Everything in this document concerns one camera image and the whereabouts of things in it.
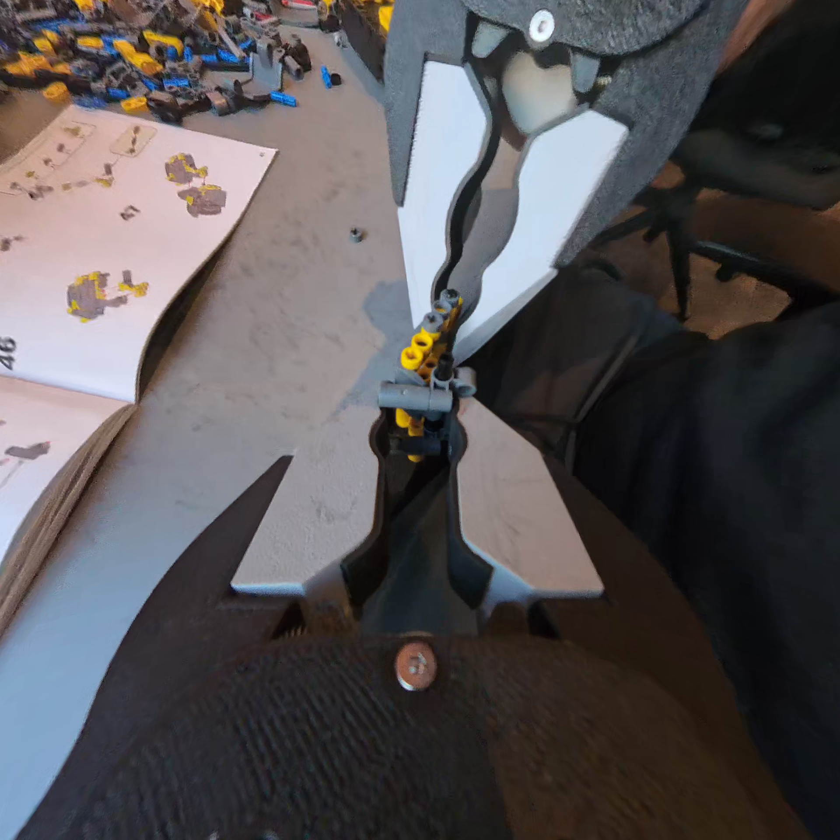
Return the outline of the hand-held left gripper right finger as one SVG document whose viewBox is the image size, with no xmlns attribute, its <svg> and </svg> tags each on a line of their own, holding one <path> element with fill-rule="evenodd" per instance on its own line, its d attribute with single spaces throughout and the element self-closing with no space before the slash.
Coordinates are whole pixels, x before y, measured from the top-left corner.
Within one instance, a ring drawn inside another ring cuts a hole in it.
<svg viewBox="0 0 840 840">
<path fill-rule="evenodd" d="M 450 465 L 449 576 L 471 608 L 603 596 L 540 451 L 475 398 L 459 402 Z"/>
</svg>

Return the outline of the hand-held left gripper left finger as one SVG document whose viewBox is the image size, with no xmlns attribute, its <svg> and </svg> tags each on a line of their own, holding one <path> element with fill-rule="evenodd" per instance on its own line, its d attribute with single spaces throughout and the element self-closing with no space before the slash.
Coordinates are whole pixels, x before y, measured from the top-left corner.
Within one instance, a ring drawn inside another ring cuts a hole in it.
<svg viewBox="0 0 840 840">
<path fill-rule="evenodd" d="M 382 582 L 382 413 L 350 406 L 298 447 L 234 577 L 244 595 L 363 604 Z"/>
</svg>

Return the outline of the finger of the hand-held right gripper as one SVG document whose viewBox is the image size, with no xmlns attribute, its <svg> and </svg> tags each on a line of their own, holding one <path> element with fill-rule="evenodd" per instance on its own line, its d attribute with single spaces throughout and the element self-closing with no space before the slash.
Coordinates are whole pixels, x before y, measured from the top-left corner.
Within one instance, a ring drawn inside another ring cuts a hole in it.
<svg viewBox="0 0 840 840">
<path fill-rule="evenodd" d="M 591 109 L 526 142 L 518 208 L 507 243 L 481 277 L 478 302 L 458 329 L 455 361 L 468 359 L 557 274 L 555 263 L 621 150 L 628 127 Z"/>
<path fill-rule="evenodd" d="M 463 253 L 466 219 L 491 117 L 470 65 L 429 60 L 423 69 L 406 189 L 397 208 L 412 325 L 424 320 L 439 281 Z"/>
</svg>

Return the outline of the grey yellow brick assembly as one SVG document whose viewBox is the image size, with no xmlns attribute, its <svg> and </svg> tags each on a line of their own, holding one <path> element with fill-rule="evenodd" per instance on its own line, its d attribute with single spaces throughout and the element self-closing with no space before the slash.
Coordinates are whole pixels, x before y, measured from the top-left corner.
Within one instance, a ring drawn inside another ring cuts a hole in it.
<svg viewBox="0 0 840 840">
<path fill-rule="evenodd" d="M 400 359 L 393 377 L 379 385 L 378 406 L 395 428 L 391 451 L 415 464 L 440 456 L 448 441 L 450 415 L 460 401 L 477 392 L 475 371 L 456 364 L 454 349 L 437 364 L 430 385 L 411 382 L 409 374 L 400 372 Z"/>
</svg>

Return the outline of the yellow five-hole brick beam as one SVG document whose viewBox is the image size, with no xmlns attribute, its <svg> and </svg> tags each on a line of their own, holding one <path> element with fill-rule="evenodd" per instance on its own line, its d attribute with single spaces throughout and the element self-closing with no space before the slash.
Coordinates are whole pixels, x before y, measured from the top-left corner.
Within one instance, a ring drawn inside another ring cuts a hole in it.
<svg viewBox="0 0 840 840">
<path fill-rule="evenodd" d="M 445 289 L 434 303 L 434 310 L 429 312 L 422 323 L 416 338 L 429 338 L 429 347 L 425 349 L 424 361 L 418 369 L 426 383 L 432 380 L 434 369 L 441 357 L 455 346 L 463 308 L 463 298 L 455 289 Z"/>
<path fill-rule="evenodd" d="M 415 328 L 413 336 L 410 340 L 410 343 L 401 351 L 401 356 L 400 356 L 401 370 L 400 370 L 400 372 L 401 373 L 405 372 L 407 375 L 410 375 L 410 378 L 409 378 L 410 382 L 414 382 L 414 383 L 417 383 L 417 384 L 422 382 L 426 385 L 430 385 L 431 382 L 432 382 L 431 381 L 430 383 L 426 383 L 423 380 L 423 378 L 421 377 L 421 375 L 419 375 L 419 373 L 418 373 L 419 367 L 424 362 L 424 356 L 425 356 L 424 351 L 425 351 L 425 349 L 427 349 L 429 347 L 431 341 L 429 340 L 429 338 L 425 338 L 425 339 L 424 338 L 416 338 L 415 336 L 417 335 L 417 333 L 420 332 L 422 323 L 423 323 L 426 315 L 429 312 L 432 312 L 433 310 L 434 310 L 434 303 L 432 305 L 432 308 L 429 311 L 427 311 L 426 314 L 423 316 L 422 320 L 420 321 L 419 326 Z"/>
</svg>

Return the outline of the grey desk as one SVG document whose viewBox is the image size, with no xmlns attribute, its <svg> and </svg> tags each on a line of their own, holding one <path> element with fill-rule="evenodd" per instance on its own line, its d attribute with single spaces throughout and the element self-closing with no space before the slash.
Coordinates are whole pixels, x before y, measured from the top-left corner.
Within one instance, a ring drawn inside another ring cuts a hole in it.
<svg viewBox="0 0 840 840">
<path fill-rule="evenodd" d="M 2 638 L 2 838 L 75 745 L 119 644 L 162 576 L 313 428 L 385 378 L 410 318 L 375 81 L 300 31 L 312 73 L 279 106 L 186 120 L 277 149 L 240 224 L 171 310 L 139 408 Z M 318 66 L 343 84 L 324 88 Z M 354 244 L 352 227 L 365 239 Z"/>
</svg>

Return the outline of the black office chair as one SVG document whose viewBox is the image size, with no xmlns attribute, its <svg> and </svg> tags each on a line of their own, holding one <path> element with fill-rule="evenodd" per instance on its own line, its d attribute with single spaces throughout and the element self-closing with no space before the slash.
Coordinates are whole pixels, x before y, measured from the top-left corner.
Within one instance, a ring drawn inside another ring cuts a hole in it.
<svg viewBox="0 0 840 840">
<path fill-rule="evenodd" d="M 785 2 L 712 84 L 672 153 L 681 183 L 645 187 L 632 202 L 642 211 L 593 240 L 600 249 L 638 232 L 646 244 L 663 235 L 680 321 L 690 312 L 692 256 L 717 264 L 720 283 L 744 275 L 782 291 L 789 302 L 778 321 L 838 300 L 793 268 L 693 228 L 705 191 L 812 212 L 838 204 L 838 15 L 838 2 Z"/>
</svg>

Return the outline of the yellow black brick vehicle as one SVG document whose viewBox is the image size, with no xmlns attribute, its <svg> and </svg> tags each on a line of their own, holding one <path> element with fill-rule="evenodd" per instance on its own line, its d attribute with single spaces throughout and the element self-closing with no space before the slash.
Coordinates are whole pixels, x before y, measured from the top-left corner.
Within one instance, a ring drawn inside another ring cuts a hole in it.
<svg viewBox="0 0 840 840">
<path fill-rule="evenodd" d="M 338 1 L 338 17 L 350 47 L 380 84 L 393 1 Z"/>
</svg>

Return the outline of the person's dark clothing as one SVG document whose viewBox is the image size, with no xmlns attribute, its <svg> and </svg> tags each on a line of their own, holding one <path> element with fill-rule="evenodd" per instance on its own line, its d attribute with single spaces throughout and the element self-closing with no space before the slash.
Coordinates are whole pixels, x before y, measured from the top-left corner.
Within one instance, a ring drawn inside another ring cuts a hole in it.
<svg viewBox="0 0 840 840">
<path fill-rule="evenodd" d="M 838 301 L 710 339 L 595 262 L 469 362 L 664 566 L 786 799 L 838 838 Z"/>
</svg>

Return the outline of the grey sloped brick piece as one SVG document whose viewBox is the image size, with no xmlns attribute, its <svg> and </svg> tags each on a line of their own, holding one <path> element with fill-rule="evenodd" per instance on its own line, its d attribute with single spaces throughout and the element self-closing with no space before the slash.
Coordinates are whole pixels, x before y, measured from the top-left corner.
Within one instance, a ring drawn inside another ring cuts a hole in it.
<svg viewBox="0 0 840 840">
<path fill-rule="evenodd" d="M 252 91 L 261 94 L 282 91 L 284 66 L 273 40 L 258 39 L 249 59 Z"/>
</svg>

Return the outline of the pile of loose brick pieces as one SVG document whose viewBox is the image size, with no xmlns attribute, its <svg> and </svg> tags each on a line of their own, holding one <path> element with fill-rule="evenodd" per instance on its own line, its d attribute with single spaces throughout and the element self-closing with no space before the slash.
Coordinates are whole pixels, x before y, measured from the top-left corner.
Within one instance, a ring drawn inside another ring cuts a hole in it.
<svg viewBox="0 0 840 840">
<path fill-rule="evenodd" d="M 299 28 L 339 31 L 337 4 L 2 1 L 2 94 L 34 88 L 53 102 L 118 103 L 173 124 L 198 112 L 295 107 L 284 83 L 312 70 Z M 262 38 L 282 58 L 282 91 L 250 89 L 249 57 Z"/>
</svg>

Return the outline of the open instruction booklet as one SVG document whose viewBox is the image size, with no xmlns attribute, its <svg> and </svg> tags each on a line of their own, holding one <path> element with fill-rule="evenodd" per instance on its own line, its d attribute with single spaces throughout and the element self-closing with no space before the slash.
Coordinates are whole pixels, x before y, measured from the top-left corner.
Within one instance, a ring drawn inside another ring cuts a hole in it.
<svg viewBox="0 0 840 840">
<path fill-rule="evenodd" d="M 276 154 L 70 106 L 2 163 L 2 633 Z"/>
</svg>

